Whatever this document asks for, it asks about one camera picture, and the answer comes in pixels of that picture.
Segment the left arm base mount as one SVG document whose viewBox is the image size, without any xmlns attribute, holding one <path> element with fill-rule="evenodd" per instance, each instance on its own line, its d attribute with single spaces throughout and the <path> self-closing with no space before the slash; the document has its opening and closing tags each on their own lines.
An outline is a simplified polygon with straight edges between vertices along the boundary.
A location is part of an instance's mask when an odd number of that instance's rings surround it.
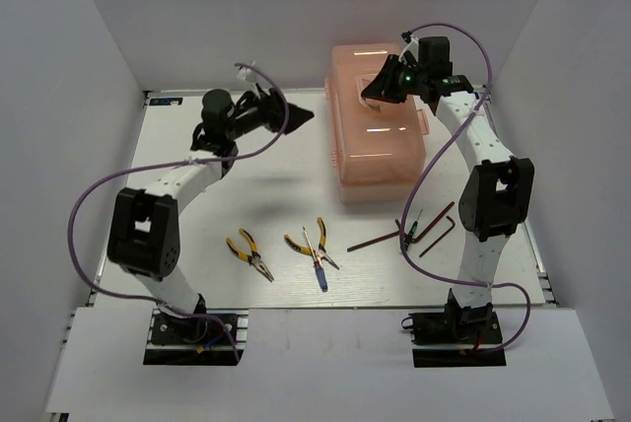
<svg viewBox="0 0 631 422">
<path fill-rule="evenodd" d="M 144 352 L 145 366 L 233 367 L 238 364 L 221 324 L 182 322 L 153 311 Z"/>
</svg>

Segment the brown hex key middle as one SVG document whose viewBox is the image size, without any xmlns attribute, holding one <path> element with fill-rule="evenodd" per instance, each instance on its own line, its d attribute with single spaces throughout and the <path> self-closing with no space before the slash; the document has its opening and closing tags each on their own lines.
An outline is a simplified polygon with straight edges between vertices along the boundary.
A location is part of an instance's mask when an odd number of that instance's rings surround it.
<svg viewBox="0 0 631 422">
<path fill-rule="evenodd" d="M 423 240 L 432 229 L 448 214 L 448 212 L 455 206 L 455 202 L 450 202 L 423 230 L 422 232 L 413 238 L 412 243 L 418 244 Z"/>
</svg>

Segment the pink plastic toolbox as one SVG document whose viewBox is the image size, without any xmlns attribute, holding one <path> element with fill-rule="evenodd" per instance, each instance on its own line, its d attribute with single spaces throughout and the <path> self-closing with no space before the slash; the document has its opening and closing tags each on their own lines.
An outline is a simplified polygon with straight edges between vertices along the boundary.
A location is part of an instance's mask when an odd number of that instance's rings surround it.
<svg viewBox="0 0 631 422">
<path fill-rule="evenodd" d="M 332 48 L 324 86 L 344 203 L 402 201 L 423 172 L 429 125 L 414 100 L 389 104 L 361 97 L 396 49 L 392 43 Z"/>
</svg>

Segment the brown hex key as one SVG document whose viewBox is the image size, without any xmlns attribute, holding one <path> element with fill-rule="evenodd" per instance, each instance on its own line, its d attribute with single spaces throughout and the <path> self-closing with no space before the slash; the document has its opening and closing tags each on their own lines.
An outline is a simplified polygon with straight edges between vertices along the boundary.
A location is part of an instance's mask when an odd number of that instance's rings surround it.
<svg viewBox="0 0 631 422">
<path fill-rule="evenodd" d="M 453 229 L 456 227 L 456 222 L 455 220 L 447 215 L 446 219 L 449 222 L 449 227 L 443 231 L 435 240 L 433 240 L 420 254 L 419 254 L 419 258 L 423 258 L 425 255 L 427 255 L 434 247 L 436 247 L 436 245 L 438 245 L 446 236 L 448 236 Z"/>
<path fill-rule="evenodd" d="M 395 223 L 395 226 L 396 226 L 396 230 L 395 231 L 390 232 L 390 233 L 385 234 L 385 235 L 382 235 L 382 236 L 379 236 L 379 237 L 376 237 L 376 238 L 373 238 L 373 239 L 370 239 L 368 241 L 365 241 L 365 242 L 362 242 L 362 243 L 350 246 L 350 247 L 348 247 L 346 249 L 346 252 L 349 252 L 349 253 L 350 252 L 354 252 L 356 250 L 363 249 L 363 248 L 366 248 L 368 246 L 373 246 L 373 245 L 382 243 L 384 241 L 390 240 L 392 238 L 395 238 L 399 234 L 400 221 L 398 219 L 395 219 L 394 223 Z"/>
<path fill-rule="evenodd" d="M 448 214 L 448 212 L 455 206 L 455 202 L 450 202 L 423 230 L 422 232 L 413 238 L 412 243 L 418 244 L 423 240 L 432 229 Z"/>
</svg>

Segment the brown hex key left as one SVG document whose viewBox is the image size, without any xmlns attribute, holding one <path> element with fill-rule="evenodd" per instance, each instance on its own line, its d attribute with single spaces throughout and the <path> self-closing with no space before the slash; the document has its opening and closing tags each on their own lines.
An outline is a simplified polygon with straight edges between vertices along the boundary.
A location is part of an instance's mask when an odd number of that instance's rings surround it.
<svg viewBox="0 0 631 422">
<path fill-rule="evenodd" d="M 395 219 L 394 223 L 395 223 L 395 226 L 396 226 L 396 230 L 395 231 L 390 232 L 390 233 L 385 234 L 385 235 L 382 235 L 382 236 L 379 236 L 379 237 L 376 237 L 376 238 L 373 238 L 373 239 L 370 239 L 368 241 L 365 241 L 365 242 L 362 242 L 362 243 L 350 246 L 350 247 L 348 247 L 346 249 L 346 252 L 349 252 L 349 253 L 350 252 L 354 252 L 356 250 L 363 249 L 363 248 L 366 248 L 368 246 L 373 246 L 373 245 L 382 243 L 384 241 L 390 240 L 392 238 L 395 238 L 399 234 L 400 221 L 398 219 Z"/>
</svg>

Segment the red blue handled screwdriver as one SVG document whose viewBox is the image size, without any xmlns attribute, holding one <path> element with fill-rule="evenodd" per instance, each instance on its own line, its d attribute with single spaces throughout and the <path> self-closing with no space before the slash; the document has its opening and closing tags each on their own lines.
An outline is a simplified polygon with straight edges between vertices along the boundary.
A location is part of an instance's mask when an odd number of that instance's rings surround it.
<svg viewBox="0 0 631 422">
<path fill-rule="evenodd" d="M 314 268 L 315 268 L 315 276 L 316 276 L 316 280 L 318 282 L 319 288 L 322 292 L 327 292 L 328 291 L 328 284 L 326 281 L 326 277 L 325 277 L 325 273 L 324 273 L 324 269 L 321 266 L 321 262 L 320 262 L 320 258 L 317 256 L 316 251 L 312 245 L 312 242 L 310 240 L 309 234 L 306 230 L 306 228 L 303 228 L 303 235 L 305 237 L 307 246 L 310 250 L 312 259 L 313 259 L 313 263 L 314 263 Z"/>
</svg>

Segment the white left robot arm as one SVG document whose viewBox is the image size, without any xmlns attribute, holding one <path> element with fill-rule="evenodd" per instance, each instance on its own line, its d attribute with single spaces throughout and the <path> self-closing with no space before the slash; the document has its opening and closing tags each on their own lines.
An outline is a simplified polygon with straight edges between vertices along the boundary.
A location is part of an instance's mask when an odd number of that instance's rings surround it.
<svg viewBox="0 0 631 422">
<path fill-rule="evenodd" d="M 180 212 L 232 169 L 239 138 L 259 127 L 290 134 L 314 117 L 310 110 L 286 104 L 275 89 L 247 91 L 236 102 L 226 90 L 211 90 L 202 97 L 190 158 L 145 188 L 118 192 L 107 259 L 140 281 L 163 311 L 175 317 L 175 331 L 185 341 L 202 339 L 209 320 L 201 308 L 202 296 L 177 269 Z"/>
</svg>

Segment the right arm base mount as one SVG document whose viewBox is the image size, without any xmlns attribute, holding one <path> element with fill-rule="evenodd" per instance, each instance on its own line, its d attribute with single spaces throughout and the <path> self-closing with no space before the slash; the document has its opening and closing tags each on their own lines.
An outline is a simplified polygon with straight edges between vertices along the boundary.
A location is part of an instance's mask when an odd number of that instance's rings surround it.
<svg viewBox="0 0 631 422">
<path fill-rule="evenodd" d="M 448 309 L 411 313 L 401 321 L 411 335 L 413 366 L 416 369 L 505 367 L 505 350 L 497 314 L 485 321 L 460 324 Z"/>
</svg>

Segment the green black precision screwdriver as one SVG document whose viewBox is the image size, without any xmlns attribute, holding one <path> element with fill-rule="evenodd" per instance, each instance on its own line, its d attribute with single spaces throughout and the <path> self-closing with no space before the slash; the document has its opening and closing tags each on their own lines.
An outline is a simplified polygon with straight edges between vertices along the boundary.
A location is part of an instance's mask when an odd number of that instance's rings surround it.
<svg viewBox="0 0 631 422">
<path fill-rule="evenodd" d="M 423 210 L 420 210 L 416 219 L 414 220 L 414 222 L 412 223 L 412 225 L 410 226 L 407 234 L 405 235 L 404 238 L 404 249 L 408 250 L 410 245 L 412 244 L 413 240 L 414 240 L 414 235 L 417 231 L 418 228 L 418 223 L 419 223 L 419 218 L 420 215 L 422 214 Z"/>
</svg>

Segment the yellow pliers right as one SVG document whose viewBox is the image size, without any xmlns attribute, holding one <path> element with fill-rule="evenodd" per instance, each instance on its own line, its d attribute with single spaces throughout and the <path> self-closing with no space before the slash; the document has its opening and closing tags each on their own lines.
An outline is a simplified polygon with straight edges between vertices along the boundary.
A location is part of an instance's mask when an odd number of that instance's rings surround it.
<svg viewBox="0 0 631 422">
<path fill-rule="evenodd" d="M 315 256 L 319 260 L 325 260 L 335 269 L 340 270 L 340 266 L 330 257 L 325 247 L 327 230 L 324 221 L 321 217 L 318 217 L 316 219 L 316 222 L 319 227 L 319 240 L 315 249 L 311 249 L 309 246 L 299 245 L 294 240 L 292 240 L 289 235 L 284 236 L 284 242 L 291 250 L 303 255 Z"/>
</svg>

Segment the brown hex key right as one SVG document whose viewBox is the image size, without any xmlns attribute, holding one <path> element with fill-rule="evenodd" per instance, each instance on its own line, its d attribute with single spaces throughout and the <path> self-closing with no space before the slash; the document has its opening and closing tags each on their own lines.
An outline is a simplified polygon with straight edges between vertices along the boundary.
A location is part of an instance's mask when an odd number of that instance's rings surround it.
<svg viewBox="0 0 631 422">
<path fill-rule="evenodd" d="M 453 229 L 456 227 L 456 222 L 455 220 L 447 215 L 446 219 L 449 222 L 449 227 L 443 231 L 435 240 L 433 240 L 420 254 L 419 254 L 419 258 L 423 258 L 425 255 L 427 255 L 434 247 L 436 247 L 436 245 L 438 245 L 446 236 L 448 236 Z"/>
</svg>

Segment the yellow needle-nose pliers left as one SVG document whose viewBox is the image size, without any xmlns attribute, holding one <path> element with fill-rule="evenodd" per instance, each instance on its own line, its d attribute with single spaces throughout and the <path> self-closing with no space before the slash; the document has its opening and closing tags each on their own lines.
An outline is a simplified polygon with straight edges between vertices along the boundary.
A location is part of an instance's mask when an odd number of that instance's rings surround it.
<svg viewBox="0 0 631 422">
<path fill-rule="evenodd" d="M 269 282 L 274 281 L 274 277 L 268 269 L 266 263 L 263 261 L 260 253 L 258 252 L 258 247 L 256 241 L 252 237 L 252 235 L 245 229 L 239 229 L 240 235 L 245 239 L 248 245 L 248 250 L 243 251 L 239 249 L 230 238 L 226 238 L 226 244 L 231 251 L 231 253 L 238 258 L 239 260 L 246 262 L 252 268 L 254 268 L 259 274 L 261 274 L 265 279 Z"/>
</svg>

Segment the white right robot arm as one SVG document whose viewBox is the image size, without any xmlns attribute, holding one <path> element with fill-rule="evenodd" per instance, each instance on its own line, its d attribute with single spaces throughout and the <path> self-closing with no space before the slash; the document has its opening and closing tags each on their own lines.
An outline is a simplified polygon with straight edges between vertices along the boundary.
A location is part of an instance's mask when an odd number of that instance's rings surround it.
<svg viewBox="0 0 631 422">
<path fill-rule="evenodd" d="M 405 33 L 402 38 L 405 48 L 386 58 L 361 96 L 390 104 L 418 97 L 449 130 L 451 143 L 465 160 L 469 178 L 458 202 L 465 246 L 445 317 L 447 334 L 465 342 L 492 312 L 491 289 L 500 256 L 526 219 L 534 166 L 503 145 L 483 111 L 483 99 L 465 76 L 454 74 L 446 37 Z"/>
</svg>

